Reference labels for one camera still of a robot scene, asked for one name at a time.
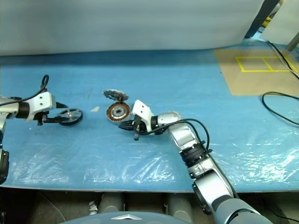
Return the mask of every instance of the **saw blade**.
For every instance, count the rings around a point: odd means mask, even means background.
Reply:
[[[105,90],[103,91],[105,97],[115,100],[115,101],[125,101],[129,99],[129,96],[120,90]]]

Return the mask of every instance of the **brown cardboard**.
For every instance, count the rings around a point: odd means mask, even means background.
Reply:
[[[298,79],[271,49],[215,49],[214,53],[232,95],[261,95],[267,91],[299,95]],[[282,53],[298,71],[299,63],[291,53]]]

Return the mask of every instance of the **metal wheel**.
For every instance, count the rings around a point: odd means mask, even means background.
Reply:
[[[60,112],[57,116],[68,118],[68,120],[61,121],[59,122],[59,124],[69,126],[78,123],[83,118],[83,112],[80,109],[73,108],[64,110]]]

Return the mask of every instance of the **yellow tape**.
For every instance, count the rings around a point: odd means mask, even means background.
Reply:
[[[260,58],[262,59],[262,61],[268,66],[269,70],[246,70],[244,69],[242,63],[240,62],[240,59],[256,59],[256,58]],[[277,56],[238,56],[235,57],[236,61],[238,62],[240,68],[241,68],[241,72],[285,72],[285,71],[289,71],[289,70],[275,70],[273,69],[270,64],[267,62],[267,58],[278,58]],[[286,61],[289,63],[290,67],[295,71],[298,72],[298,70],[296,69],[296,67],[290,62],[290,60],[285,57]]]

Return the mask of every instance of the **white wall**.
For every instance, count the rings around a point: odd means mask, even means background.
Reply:
[[[263,31],[261,38],[288,44],[299,32],[299,0],[287,0]]]
[[[207,49],[242,41],[263,0],[1,0],[0,54]]]

